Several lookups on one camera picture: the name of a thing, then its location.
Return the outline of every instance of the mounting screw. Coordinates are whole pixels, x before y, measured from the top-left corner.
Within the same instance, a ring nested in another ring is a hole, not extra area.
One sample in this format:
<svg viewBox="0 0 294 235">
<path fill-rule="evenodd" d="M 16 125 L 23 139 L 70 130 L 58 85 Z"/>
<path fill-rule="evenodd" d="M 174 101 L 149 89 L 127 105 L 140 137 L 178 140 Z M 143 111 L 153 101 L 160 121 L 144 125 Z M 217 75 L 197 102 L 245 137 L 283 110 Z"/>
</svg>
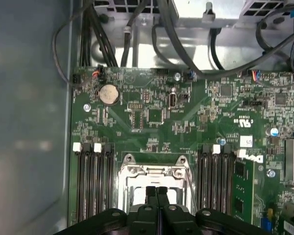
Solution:
<svg viewBox="0 0 294 235">
<path fill-rule="evenodd" d="M 136 174 L 136 173 L 137 173 L 137 170 L 136 170 L 135 168 L 132 168 L 132 169 L 131 169 L 131 173 L 132 173 L 132 174 Z"/>
<path fill-rule="evenodd" d="M 176 209 L 177 209 L 176 206 L 169 206 L 170 211 L 175 211 Z"/>
<path fill-rule="evenodd" d="M 274 171 L 274 170 L 268 170 L 268 171 L 267 171 L 267 176 L 268 176 L 269 178 L 273 178 L 273 177 L 275 177 L 275 171 Z"/>
<path fill-rule="evenodd" d="M 180 169 L 175 170 L 174 176 L 176 178 L 181 178 L 182 177 L 182 171 Z"/>
<path fill-rule="evenodd" d="M 133 160 L 133 155 L 132 154 L 126 154 L 125 159 L 130 162 Z"/>
<path fill-rule="evenodd" d="M 175 81 L 180 81 L 181 80 L 181 74 L 179 73 L 179 72 L 176 72 L 175 74 L 174 74 L 174 76 L 173 76 L 173 78 L 175 79 Z"/>
<path fill-rule="evenodd" d="M 210 216 L 211 212 L 210 211 L 203 211 L 202 214 L 205 215 L 205 216 Z"/>
<path fill-rule="evenodd" d="M 84 104 L 84 106 L 83 106 L 83 109 L 85 112 L 89 112 L 91 108 L 92 107 L 90 106 L 90 104 Z"/>
</svg>

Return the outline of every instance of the cable clip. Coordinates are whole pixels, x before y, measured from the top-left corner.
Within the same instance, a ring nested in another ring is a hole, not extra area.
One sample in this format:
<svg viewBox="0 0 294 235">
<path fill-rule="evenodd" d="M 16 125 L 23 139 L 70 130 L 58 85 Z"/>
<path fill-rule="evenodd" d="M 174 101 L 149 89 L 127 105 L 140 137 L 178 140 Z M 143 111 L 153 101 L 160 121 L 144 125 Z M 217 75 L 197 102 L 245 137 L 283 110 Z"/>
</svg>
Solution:
<svg viewBox="0 0 294 235">
<path fill-rule="evenodd" d="M 129 33 L 129 35 L 132 36 L 132 27 L 131 26 L 125 26 L 123 32 L 124 33 Z"/>
</svg>

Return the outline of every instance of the sticker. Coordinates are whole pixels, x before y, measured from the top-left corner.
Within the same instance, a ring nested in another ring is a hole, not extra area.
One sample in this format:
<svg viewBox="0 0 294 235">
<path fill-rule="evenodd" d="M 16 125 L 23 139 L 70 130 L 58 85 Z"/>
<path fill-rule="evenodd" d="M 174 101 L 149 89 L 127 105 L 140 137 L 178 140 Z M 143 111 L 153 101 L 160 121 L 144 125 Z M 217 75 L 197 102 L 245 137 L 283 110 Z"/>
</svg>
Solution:
<svg viewBox="0 0 294 235">
<path fill-rule="evenodd" d="M 253 147 L 253 136 L 240 136 L 240 147 L 241 148 L 252 148 Z"/>
<path fill-rule="evenodd" d="M 284 221 L 284 230 L 294 235 L 294 226 L 286 221 Z"/>
</svg>

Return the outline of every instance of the black cable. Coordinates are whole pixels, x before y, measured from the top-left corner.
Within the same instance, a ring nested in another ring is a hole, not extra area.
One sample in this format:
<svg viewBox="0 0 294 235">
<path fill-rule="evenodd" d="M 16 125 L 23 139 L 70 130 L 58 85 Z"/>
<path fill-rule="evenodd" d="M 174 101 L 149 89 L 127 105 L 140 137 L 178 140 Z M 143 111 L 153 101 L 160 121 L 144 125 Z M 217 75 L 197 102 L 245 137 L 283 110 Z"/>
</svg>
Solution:
<svg viewBox="0 0 294 235">
<path fill-rule="evenodd" d="M 156 28 L 160 27 L 159 24 L 155 24 L 152 29 L 151 29 L 151 40 L 152 40 L 152 46 L 153 50 L 156 52 L 156 55 L 158 56 L 159 59 L 161 59 L 163 62 L 176 66 L 176 64 L 172 63 L 170 60 L 168 60 L 158 49 L 157 47 L 157 33 L 156 33 Z"/>
<path fill-rule="evenodd" d="M 278 44 L 276 47 L 274 47 L 272 50 L 270 50 L 268 53 L 260 56 L 259 58 L 255 59 L 251 62 L 248 62 L 245 65 L 239 66 L 239 67 L 234 68 L 232 70 L 225 70 L 225 71 L 218 72 L 218 73 L 203 73 L 200 69 L 197 68 L 197 66 L 194 64 L 194 62 L 192 61 L 192 59 L 189 57 L 189 55 L 185 51 L 184 47 L 182 46 L 182 44 L 176 34 L 174 26 L 172 24 L 167 2 L 163 1 L 163 0 L 157 0 L 157 3 L 158 3 L 160 15 L 162 17 L 162 21 L 164 23 L 164 27 L 166 29 L 168 37 L 171 40 L 171 43 L 172 43 L 174 49 L 176 50 L 176 52 L 180 56 L 180 58 L 184 61 L 184 63 L 190 69 L 192 69 L 200 79 L 210 79 L 210 80 L 220 79 L 221 77 L 231 76 L 231 75 L 236 74 L 238 72 L 250 69 L 250 68 L 258 65 L 259 63 L 264 62 L 269 57 L 271 57 L 273 54 L 275 54 L 277 51 L 279 51 L 280 49 L 285 47 L 289 42 L 294 40 L 294 34 L 292 34 L 288 38 L 286 38 L 284 41 L 282 41 L 280 44 Z"/>
<path fill-rule="evenodd" d="M 264 23 L 267 21 L 268 18 L 275 16 L 275 15 L 278 15 L 278 14 L 289 12 L 292 10 L 294 10 L 294 5 L 285 6 L 283 8 L 276 9 L 275 11 L 271 12 L 266 17 L 264 17 L 258 23 L 257 28 L 256 28 L 256 40 L 257 40 L 259 46 L 265 51 L 265 53 L 268 53 L 268 51 L 272 50 L 273 47 L 268 45 L 267 42 L 264 40 L 262 33 L 261 33 L 262 26 L 264 25 Z M 277 51 L 275 54 L 280 56 L 283 59 L 283 61 L 285 61 L 289 66 L 291 66 L 292 63 L 290 62 L 290 57 L 287 54 L 285 54 L 282 51 Z"/>
<path fill-rule="evenodd" d="M 99 47 L 101 49 L 101 53 L 103 55 L 104 61 L 108 67 L 112 67 L 113 65 L 111 62 L 111 57 L 107 51 L 107 47 L 106 47 L 105 43 L 103 42 L 103 38 L 101 37 L 100 31 L 98 29 L 98 23 L 96 21 L 96 11 L 92 7 L 90 7 L 86 10 L 86 14 L 89 18 L 90 25 L 92 26 L 93 31 L 95 33 L 95 36 L 97 38 L 97 41 L 98 41 Z"/>
<path fill-rule="evenodd" d="M 292 71 L 294 72 L 294 42 L 293 42 L 292 47 L 291 47 L 290 63 L 291 63 Z M 270 84 L 263 83 L 261 81 L 256 81 L 256 82 L 258 84 L 260 84 L 260 85 L 262 85 L 264 87 L 268 87 L 268 88 L 289 88 L 289 87 L 294 86 L 294 82 L 291 83 L 291 84 L 288 84 L 288 85 L 284 85 L 284 86 L 273 86 L 273 85 L 270 85 Z"/>
<path fill-rule="evenodd" d="M 84 66 L 84 61 L 85 61 L 85 14 L 82 16 L 82 30 L 81 30 L 81 35 L 80 35 L 80 46 L 79 46 L 79 59 L 78 59 L 78 66 L 82 67 Z"/>
<path fill-rule="evenodd" d="M 224 70 L 224 67 L 221 65 L 217 52 L 216 52 L 216 40 L 217 35 L 221 32 L 221 28 L 212 28 L 210 29 L 210 50 L 211 50 L 211 57 L 214 61 L 215 65 L 219 70 Z"/>
<path fill-rule="evenodd" d="M 107 50 L 107 53 L 108 53 L 108 57 L 110 58 L 110 61 L 111 61 L 111 64 L 112 64 L 110 66 L 117 67 L 118 66 L 118 63 L 117 63 L 116 57 L 115 57 L 114 52 L 112 50 L 112 46 L 110 44 L 110 41 L 109 41 L 109 39 L 108 39 L 108 37 L 107 37 L 104 29 L 102 28 L 102 25 L 101 25 L 99 16 L 98 16 L 96 10 L 93 7 L 91 7 L 89 11 L 90 11 L 89 14 L 92 17 L 92 21 L 94 22 L 95 26 L 97 27 L 97 30 L 98 30 L 98 32 L 101 35 L 103 44 L 106 47 L 106 50 Z"/>
<path fill-rule="evenodd" d="M 71 82 L 63 73 L 60 63 L 59 63 L 59 58 L 57 55 L 57 48 L 56 48 L 56 44 L 57 44 L 57 36 L 59 34 L 59 32 L 65 27 L 67 26 L 70 22 L 72 22 L 73 20 L 75 20 L 77 17 L 79 17 L 79 15 L 81 15 L 88 7 L 90 7 L 93 4 L 93 1 L 89 1 L 88 3 L 86 3 L 83 7 L 81 7 L 80 9 L 78 9 L 73 15 L 71 15 L 69 17 L 69 19 L 67 21 L 65 21 L 64 23 L 62 23 L 60 25 L 60 27 L 54 32 L 53 37 L 52 37 L 52 42 L 51 42 L 51 48 L 52 48 L 52 53 L 53 53 L 53 60 L 55 63 L 55 66 L 58 70 L 58 73 L 60 75 L 60 77 L 62 78 L 63 81 L 65 81 L 67 83 L 67 85 L 74 87 L 74 88 L 80 88 L 83 87 L 85 84 L 87 84 L 89 81 L 91 81 L 92 77 L 89 77 L 88 79 L 86 79 L 85 81 L 83 81 L 81 84 L 74 84 L 73 82 Z"/>
<path fill-rule="evenodd" d="M 143 12 L 143 10 L 146 8 L 146 6 L 148 5 L 149 2 L 150 2 L 150 0 L 141 1 L 141 3 L 136 7 L 135 11 L 131 15 L 126 26 L 128 26 L 128 27 L 133 26 L 136 17 L 138 17 L 138 15 Z M 123 55 L 122 55 L 122 59 L 121 59 L 121 67 L 126 67 L 130 44 L 131 44 L 131 33 L 126 32 L 124 35 L 124 51 L 123 51 Z"/>
</svg>

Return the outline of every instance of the motherboard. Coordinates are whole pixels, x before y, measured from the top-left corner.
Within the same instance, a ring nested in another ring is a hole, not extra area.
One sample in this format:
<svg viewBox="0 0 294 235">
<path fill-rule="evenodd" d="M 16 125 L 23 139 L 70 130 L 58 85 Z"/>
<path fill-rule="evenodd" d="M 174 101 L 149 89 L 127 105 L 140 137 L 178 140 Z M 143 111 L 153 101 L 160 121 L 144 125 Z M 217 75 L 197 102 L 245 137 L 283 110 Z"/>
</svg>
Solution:
<svg viewBox="0 0 294 235">
<path fill-rule="evenodd" d="M 273 234 L 294 234 L 294 82 L 288 72 L 201 80 L 192 71 L 76 68 L 70 225 L 145 203 L 212 208 Z M 267 86 L 255 82 L 258 79 Z"/>
</svg>

